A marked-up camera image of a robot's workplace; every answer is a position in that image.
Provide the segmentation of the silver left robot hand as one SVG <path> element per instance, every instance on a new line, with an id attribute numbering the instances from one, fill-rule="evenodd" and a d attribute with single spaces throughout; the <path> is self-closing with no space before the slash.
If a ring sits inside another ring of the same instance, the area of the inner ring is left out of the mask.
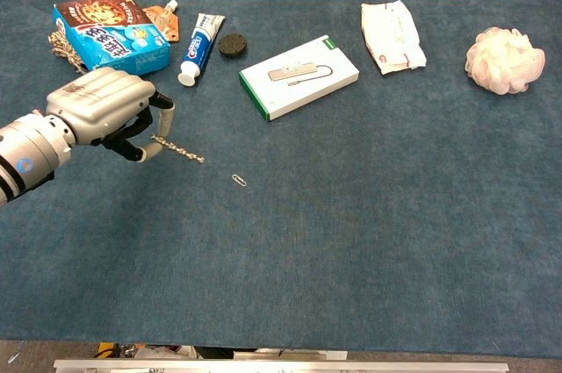
<path id="1" fill-rule="evenodd" d="M 160 110 L 157 140 L 137 147 L 129 139 L 153 123 Z M 68 136 L 69 144 L 102 145 L 129 161 L 144 162 L 163 150 L 175 112 L 173 101 L 154 84 L 123 70 L 98 68 L 47 96 L 47 122 Z"/>

